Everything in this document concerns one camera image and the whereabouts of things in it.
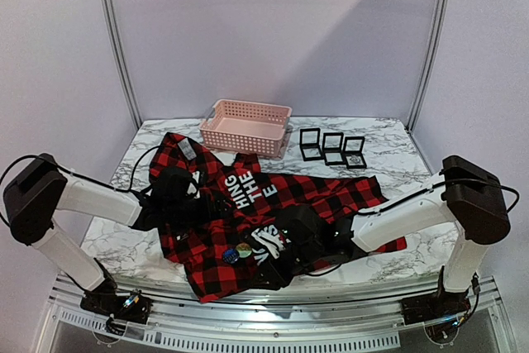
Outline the red black plaid shirt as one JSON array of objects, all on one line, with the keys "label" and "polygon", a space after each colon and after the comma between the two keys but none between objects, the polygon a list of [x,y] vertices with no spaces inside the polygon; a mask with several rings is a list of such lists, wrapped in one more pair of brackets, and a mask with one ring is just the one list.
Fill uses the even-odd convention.
[{"label": "red black plaid shirt", "polygon": [[150,182],[163,169],[203,173],[202,192],[219,193],[234,206],[223,219],[178,231],[164,222],[158,230],[165,259],[181,264],[194,294],[203,303],[257,287],[254,254],[233,265],[225,250],[250,239],[253,230],[273,222],[280,210],[307,204],[328,224],[360,209],[386,202],[376,177],[326,179],[262,172],[257,155],[237,154],[224,165],[208,148],[178,133],[167,133],[150,162]]}]

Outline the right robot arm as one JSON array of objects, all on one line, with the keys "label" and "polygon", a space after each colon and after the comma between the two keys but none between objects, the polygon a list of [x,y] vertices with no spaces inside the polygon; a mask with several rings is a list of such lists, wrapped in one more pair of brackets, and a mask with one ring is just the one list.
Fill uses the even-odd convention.
[{"label": "right robot arm", "polygon": [[425,183],[397,198],[332,224],[308,206],[292,206],[271,226],[253,230],[250,239],[277,274],[290,278],[313,263],[356,261],[401,236],[451,224],[459,235],[441,267],[440,288],[427,300],[431,314],[444,317],[468,292],[489,247],[511,231],[507,190],[496,175],[451,155]]}]

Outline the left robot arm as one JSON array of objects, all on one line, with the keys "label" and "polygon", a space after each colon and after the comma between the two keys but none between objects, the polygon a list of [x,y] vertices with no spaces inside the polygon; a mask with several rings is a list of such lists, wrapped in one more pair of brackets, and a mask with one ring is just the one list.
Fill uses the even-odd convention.
[{"label": "left robot arm", "polygon": [[98,217],[137,231],[171,227],[187,233],[232,211],[229,200],[200,187],[187,171],[170,167],[147,188],[119,189],[68,170],[52,155],[24,155],[3,190],[2,221],[12,237],[38,250],[89,295],[106,315],[117,314],[122,296],[112,276],[59,226],[58,212]]}]

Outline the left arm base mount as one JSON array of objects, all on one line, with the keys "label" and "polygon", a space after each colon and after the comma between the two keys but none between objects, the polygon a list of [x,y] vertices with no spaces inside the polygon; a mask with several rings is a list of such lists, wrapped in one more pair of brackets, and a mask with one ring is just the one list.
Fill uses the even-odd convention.
[{"label": "left arm base mount", "polygon": [[143,295],[140,290],[119,295],[115,284],[105,282],[94,291],[85,291],[80,307],[85,311],[106,316],[105,331],[123,336],[128,322],[143,325],[147,323],[152,304],[152,299]]}]

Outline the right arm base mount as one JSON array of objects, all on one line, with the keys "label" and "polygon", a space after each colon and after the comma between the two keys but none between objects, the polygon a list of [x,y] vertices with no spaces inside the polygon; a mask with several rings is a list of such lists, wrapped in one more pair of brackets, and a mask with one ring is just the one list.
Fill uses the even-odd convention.
[{"label": "right arm base mount", "polygon": [[448,293],[443,285],[434,293],[404,298],[400,301],[404,324],[422,324],[427,338],[437,344],[452,342],[459,330],[474,315],[479,304],[479,289],[475,302],[469,299],[469,290]]}]

